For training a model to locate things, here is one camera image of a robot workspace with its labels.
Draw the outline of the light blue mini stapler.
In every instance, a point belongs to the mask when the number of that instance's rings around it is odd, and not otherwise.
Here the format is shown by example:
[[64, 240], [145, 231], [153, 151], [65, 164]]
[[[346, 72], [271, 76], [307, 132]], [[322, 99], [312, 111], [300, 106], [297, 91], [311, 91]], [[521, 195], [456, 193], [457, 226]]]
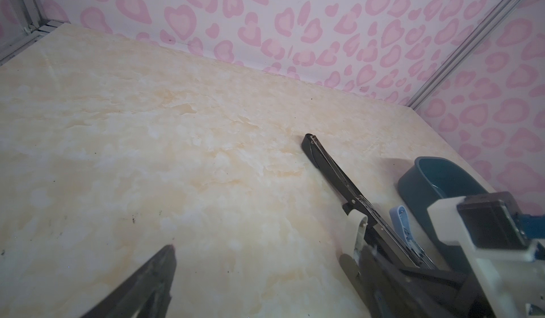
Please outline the light blue mini stapler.
[[414, 239], [406, 208], [403, 205], [394, 207], [390, 209], [389, 214], [396, 234], [403, 240], [407, 248], [416, 255], [420, 265], [428, 269], [437, 269], [431, 258]]

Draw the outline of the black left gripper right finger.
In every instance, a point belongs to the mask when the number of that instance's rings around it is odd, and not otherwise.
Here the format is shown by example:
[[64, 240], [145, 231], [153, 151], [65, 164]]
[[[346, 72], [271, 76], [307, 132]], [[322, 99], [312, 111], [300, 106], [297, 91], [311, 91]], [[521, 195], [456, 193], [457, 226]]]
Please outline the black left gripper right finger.
[[359, 275], [363, 302], [372, 317], [453, 316], [374, 248], [360, 252]]

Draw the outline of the teal plastic tray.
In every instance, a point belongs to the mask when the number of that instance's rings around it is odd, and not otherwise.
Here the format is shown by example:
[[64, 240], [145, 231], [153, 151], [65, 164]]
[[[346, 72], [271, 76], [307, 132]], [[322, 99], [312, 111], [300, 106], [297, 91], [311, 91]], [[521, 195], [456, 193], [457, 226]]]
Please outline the teal plastic tray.
[[471, 273], [471, 266], [462, 248], [438, 240], [427, 209], [437, 200], [486, 194], [488, 191], [454, 162], [431, 156], [416, 158], [414, 166], [398, 180], [397, 190], [451, 269]]

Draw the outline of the aluminium corner frame post left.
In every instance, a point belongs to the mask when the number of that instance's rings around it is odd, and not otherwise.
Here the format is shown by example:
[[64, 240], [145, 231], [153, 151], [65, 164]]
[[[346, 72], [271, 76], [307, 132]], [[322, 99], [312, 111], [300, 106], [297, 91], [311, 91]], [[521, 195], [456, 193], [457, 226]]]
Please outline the aluminium corner frame post left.
[[1, 65], [64, 23], [48, 17], [40, 0], [1, 0]]

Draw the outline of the aluminium corner frame post right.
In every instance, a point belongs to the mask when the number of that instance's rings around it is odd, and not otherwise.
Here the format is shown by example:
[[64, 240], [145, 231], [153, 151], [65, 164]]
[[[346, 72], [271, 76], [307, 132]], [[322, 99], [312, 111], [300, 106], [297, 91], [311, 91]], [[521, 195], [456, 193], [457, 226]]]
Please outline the aluminium corner frame post right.
[[510, 16], [522, 1], [501, 0], [415, 93], [406, 106], [416, 110]]

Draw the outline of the aluminium corner frame post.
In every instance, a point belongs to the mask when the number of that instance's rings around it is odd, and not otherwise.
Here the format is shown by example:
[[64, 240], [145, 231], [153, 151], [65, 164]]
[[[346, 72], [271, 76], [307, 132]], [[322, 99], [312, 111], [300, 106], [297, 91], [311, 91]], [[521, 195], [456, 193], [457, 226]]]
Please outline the aluminium corner frame post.
[[501, 0], [415, 93], [406, 106], [416, 110], [510, 16], [522, 1]]
[[1, 65], [64, 23], [48, 17], [40, 0], [1, 0]]

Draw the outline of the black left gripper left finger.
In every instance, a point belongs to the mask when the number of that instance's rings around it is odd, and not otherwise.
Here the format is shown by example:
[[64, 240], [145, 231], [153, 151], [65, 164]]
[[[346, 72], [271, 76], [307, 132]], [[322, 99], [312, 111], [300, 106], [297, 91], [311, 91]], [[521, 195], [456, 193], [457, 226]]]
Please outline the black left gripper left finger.
[[164, 246], [84, 317], [165, 317], [172, 299], [175, 247]]

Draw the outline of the black long stapler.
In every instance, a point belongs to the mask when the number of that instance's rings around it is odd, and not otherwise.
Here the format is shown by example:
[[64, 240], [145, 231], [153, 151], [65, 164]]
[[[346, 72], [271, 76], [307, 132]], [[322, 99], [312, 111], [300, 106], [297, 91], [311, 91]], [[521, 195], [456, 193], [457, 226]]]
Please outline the black long stapler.
[[416, 252], [395, 233], [380, 216], [371, 202], [364, 197], [350, 178], [342, 171], [313, 134], [306, 134], [301, 147], [308, 159], [346, 202], [342, 205], [346, 214], [357, 211], [368, 218], [364, 241], [396, 266], [435, 269], [436, 265], [424, 252]]

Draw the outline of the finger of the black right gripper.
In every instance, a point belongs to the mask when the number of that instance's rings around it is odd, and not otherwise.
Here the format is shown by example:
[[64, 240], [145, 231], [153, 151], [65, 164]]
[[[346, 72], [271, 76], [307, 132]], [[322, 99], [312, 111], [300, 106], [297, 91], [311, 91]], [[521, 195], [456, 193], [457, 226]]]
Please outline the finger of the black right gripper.
[[470, 305], [473, 302], [473, 285], [464, 273], [410, 267], [402, 267], [399, 271], [416, 281], [427, 295], [442, 305]]

